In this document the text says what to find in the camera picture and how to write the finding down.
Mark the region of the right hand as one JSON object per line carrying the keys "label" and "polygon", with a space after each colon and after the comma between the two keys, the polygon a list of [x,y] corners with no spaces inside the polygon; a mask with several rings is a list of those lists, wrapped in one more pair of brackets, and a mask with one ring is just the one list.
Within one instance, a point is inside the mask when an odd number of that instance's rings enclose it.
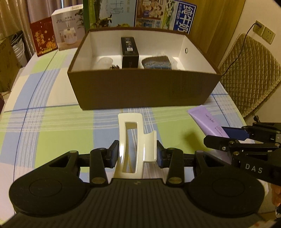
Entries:
{"label": "right hand", "polygon": [[281,204],[281,186],[271,184],[272,188],[272,203],[278,207]]}

